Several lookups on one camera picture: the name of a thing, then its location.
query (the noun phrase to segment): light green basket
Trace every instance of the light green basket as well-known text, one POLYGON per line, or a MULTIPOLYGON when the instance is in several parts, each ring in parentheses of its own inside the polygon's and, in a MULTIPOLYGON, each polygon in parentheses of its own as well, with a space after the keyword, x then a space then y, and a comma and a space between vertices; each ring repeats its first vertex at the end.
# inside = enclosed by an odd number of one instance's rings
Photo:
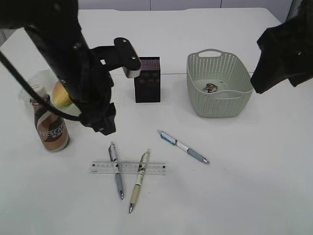
POLYGON ((190 54, 187 61, 187 87, 196 113, 205 118, 237 116, 248 103, 253 87, 250 75, 240 59, 216 49, 190 54), (202 57, 205 53, 217 54, 202 57), (218 86, 214 93, 205 93, 207 83, 218 86))

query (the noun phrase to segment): bottle cap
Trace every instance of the bottle cap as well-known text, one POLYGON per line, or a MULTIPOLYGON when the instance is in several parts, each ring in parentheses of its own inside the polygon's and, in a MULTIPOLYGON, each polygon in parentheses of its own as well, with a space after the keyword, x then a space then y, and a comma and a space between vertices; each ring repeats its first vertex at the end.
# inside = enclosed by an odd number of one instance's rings
POLYGON ((47 89, 39 84, 32 85, 31 88, 42 98, 47 95, 47 89))

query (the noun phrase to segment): nescafe bottle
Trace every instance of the nescafe bottle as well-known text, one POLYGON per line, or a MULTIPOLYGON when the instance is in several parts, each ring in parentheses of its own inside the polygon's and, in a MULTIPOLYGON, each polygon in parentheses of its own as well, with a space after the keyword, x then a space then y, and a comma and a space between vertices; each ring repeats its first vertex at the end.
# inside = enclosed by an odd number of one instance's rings
MULTIPOLYGON (((45 87, 35 85, 32 88, 50 104, 50 96, 45 87)), ((35 128, 46 150, 57 152, 64 149, 67 146, 69 135, 63 118, 51 113, 33 99, 30 102, 35 112, 35 128)))

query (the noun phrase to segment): ruler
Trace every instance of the ruler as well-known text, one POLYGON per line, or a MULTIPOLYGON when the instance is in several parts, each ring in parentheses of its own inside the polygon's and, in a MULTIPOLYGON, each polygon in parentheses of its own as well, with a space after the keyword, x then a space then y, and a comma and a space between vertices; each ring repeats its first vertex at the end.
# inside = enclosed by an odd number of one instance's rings
MULTIPOLYGON (((118 169, 122 174, 137 174, 140 163, 118 162, 118 169)), ((89 173, 92 174, 114 174, 114 162, 92 162, 89 173)), ((149 163, 146 175, 166 175, 167 165, 164 163, 149 163)))

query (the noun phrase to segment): ballpoint pen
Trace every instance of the ballpoint pen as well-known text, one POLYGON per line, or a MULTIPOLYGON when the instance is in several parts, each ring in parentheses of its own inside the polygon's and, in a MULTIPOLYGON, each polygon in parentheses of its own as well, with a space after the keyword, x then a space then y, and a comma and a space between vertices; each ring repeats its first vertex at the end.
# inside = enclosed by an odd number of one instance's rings
POLYGON ((167 142, 169 142, 170 144, 177 146, 178 148, 180 148, 182 151, 188 153, 190 156, 194 157, 195 159, 197 159, 198 161, 205 163, 205 164, 210 164, 209 160, 206 159, 205 157, 201 156, 199 153, 197 153, 195 150, 187 147, 185 144, 179 142, 177 139, 175 139, 174 137, 170 136, 169 134, 165 133, 164 131, 157 131, 161 138, 166 140, 167 142))
POLYGON ((132 213, 132 211, 134 210, 137 200, 138 200, 138 196, 140 193, 140 188, 141 188, 141 184, 142 184, 142 180, 143 177, 145 175, 146 172, 146 167, 148 166, 148 162, 149 162, 149 158, 150 158, 150 150, 148 149, 141 157, 140 160, 140 165, 138 168, 138 178, 137 178, 137 182, 135 184, 134 190, 133 190, 133 194, 132 194, 132 198, 131 198, 131 202, 129 205, 129 213, 132 213))
POLYGON ((114 142, 111 142, 110 144, 109 154, 110 154, 111 162, 113 162, 117 191, 121 199, 123 200, 124 198, 123 182, 122 182, 121 173, 119 172, 119 169, 118 169, 117 152, 116 152, 116 147, 115 147, 114 142))

